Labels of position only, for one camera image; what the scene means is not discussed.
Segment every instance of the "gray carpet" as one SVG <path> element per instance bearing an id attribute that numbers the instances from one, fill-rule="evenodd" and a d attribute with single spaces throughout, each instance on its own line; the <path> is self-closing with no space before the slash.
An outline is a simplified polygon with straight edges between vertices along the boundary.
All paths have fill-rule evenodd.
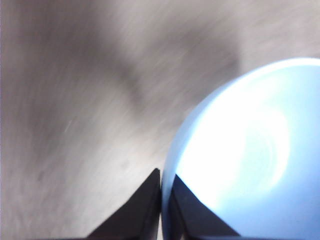
<path id="1" fill-rule="evenodd" d="M 84 237 L 205 96 L 300 56 L 320 57 L 318 0 L 3 0 L 2 239 Z"/>

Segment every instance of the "black plastic part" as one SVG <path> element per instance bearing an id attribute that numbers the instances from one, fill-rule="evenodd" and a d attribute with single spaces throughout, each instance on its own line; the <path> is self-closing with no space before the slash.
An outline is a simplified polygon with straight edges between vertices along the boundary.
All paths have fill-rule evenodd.
<path id="1" fill-rule="evenodd" d="M 130 199 L 88 238 L 155 240 L 160 208 L 160 171 L 155 169 Z"/>
<path id="2" fill-rule="evenodd" d="M 169 199 L 169 216 L 170 240 L 267 240 L 240 236 L 203 205 L 177 175 Z"/>

